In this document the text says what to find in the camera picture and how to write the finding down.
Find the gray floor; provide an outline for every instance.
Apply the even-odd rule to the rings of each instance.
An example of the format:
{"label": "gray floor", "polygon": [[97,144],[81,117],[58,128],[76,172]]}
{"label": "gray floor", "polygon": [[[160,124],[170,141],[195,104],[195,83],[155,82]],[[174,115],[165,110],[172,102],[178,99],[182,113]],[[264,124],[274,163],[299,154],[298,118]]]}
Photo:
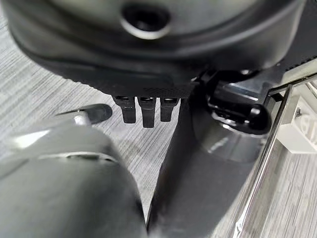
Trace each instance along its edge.
{"label": "gray floor", "polygon": [[[177,110],[171,123],[156,120],[155,129],[142,127],[140,109],[135,125],[124,124],[120,108],[110,96],[55,76],[29,61],[11,40],[2,14],[0,59],[0,156],[8,153],[3,140],[19,128],[78,106],[107,103],[113,108],[113,116],[98,128],[113,139],[125,158],[147,213],[159,167],[176,125]],[[317,156],[291,155],[277,143],[272,157],[269,176],[242,237],[317,237]],[[239,202],[238,198],[213,238],[230,237]]]}

